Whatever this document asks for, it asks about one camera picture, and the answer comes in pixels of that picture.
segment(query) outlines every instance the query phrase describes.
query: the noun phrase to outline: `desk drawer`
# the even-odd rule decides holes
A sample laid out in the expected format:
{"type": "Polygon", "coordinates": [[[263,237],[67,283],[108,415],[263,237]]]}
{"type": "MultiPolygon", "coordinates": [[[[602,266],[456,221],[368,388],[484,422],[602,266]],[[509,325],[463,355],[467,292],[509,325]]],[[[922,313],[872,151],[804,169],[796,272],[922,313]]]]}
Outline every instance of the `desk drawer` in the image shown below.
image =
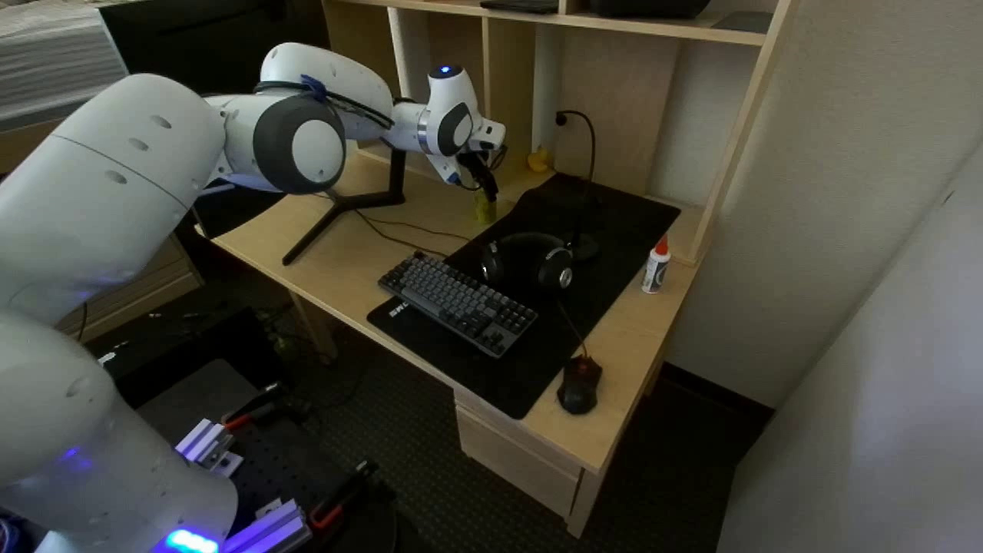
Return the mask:
{"type": "Polygon", "coordinates": [[[495,427],[461,407],[456,436],[467,459],[484,464],[492,473],[502,476],[509,486],[521,488],[561,518],[572,512],[578,473],[542,462],[540,455],[521,447],[515,439],[498,432],[495,427]]]}

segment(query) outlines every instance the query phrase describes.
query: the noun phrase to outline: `wooden desk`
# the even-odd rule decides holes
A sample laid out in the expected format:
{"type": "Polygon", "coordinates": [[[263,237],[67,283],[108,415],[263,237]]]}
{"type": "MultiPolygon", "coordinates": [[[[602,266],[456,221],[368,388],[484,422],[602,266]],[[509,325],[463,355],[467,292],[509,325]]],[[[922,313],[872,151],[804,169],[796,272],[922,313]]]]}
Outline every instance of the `wooden desk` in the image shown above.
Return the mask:
{"type": "MultiPolygon", "coordinates": [[[[385,185],[388,163],[352,154],[338,187],[373,191],[385,185]]],[[[535,185],[535,179],[502,185],[502,205],[513,205],[528,185],[535,185]]],[[[461,193],[418,171],[407,171],[405,193],[405,205],[368,208],[365,214],[388,232],[439,252],[455,252],[461,238],[380,221],[407,221],[463,237],[483,229],[474,214],[474,193],[461,193]]],[[[553,379],[535,407],[521,422],[513,422],[365,320],[368,310],[388,300],[378,275],[411,255],[407,246],[378,237],[356,214],[345,214],[291,266],[278,263],[284,250],[294,246],[326,208],[326,195],[284,195],[247,224],[216,237],[216,246],[330,313],[338,321],[368,336],[407,365],[445,380],[455,389],[461,447],[560,512],[572,533],[581,533],[619,432],[661,369],[661,346],[695,278],[695,266],[671,263],[666,289],[656,295],[643,295],[639,278],[632,278],[589,333],[585,346],[606,369],[600,406],[589,415],[574,417],[561,411],[556,402],[560,379],[553,379]]]]}

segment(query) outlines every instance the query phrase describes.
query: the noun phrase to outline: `headphones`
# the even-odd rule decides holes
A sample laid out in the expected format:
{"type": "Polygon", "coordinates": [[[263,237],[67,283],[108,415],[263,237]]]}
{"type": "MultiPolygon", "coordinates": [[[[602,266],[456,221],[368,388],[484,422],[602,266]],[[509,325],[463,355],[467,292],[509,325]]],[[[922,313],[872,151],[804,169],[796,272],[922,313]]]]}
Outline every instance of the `headphones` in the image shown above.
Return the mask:
{"type": "Polygon", "coordinates": [[[507,232],[484,246],[483,275],[492,286],[567,289],[574,250],[553,232],[507,232]]]}

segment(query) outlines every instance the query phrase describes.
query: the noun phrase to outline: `black desk mat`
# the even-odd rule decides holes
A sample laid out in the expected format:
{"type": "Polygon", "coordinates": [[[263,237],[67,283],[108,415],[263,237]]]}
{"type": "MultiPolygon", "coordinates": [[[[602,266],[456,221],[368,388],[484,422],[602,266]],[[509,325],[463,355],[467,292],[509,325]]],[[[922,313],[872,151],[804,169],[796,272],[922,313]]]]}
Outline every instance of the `black desk mat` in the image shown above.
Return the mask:
{"type": "Polygon", "coordinates": [[[445,259],[450,266],[478,275],[483,246],[515,229],[572,237],[581,226],[581,232],[600,242],[591,259],[578,262],[574,286],[565,292],[502,289],[540,313],[502,358],[478,352],[418,310],[389,315],[398,303],[396,299],[373,307],[368,321],[429,358],[502,415],[524,417],[561,362],[578,349],[581,336],[589,336],[612,300],[639,272],[648,250],[666,232],[675,214],[679,208],[663,204],[648,204],[574,176],[553,176],[545,185],[528,191],[507,218],[445,259]]]}

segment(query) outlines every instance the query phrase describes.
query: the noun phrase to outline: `blue light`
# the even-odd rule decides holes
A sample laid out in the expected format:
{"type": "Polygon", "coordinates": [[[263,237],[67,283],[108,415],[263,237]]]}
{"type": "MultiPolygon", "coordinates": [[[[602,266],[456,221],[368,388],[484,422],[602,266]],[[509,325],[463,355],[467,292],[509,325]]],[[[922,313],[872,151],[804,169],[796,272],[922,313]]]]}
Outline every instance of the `blue light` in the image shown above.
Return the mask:
{"type": "Polygon", "coordinates": [[[168,532],[164,541],[163,541],[163,546],[164,546],[168,553],[217,553],[217,544],[216,544],[216,541],[200,538],[200,533],[194,533],[194,532],[188,532],[188,529],[168,532]]]}

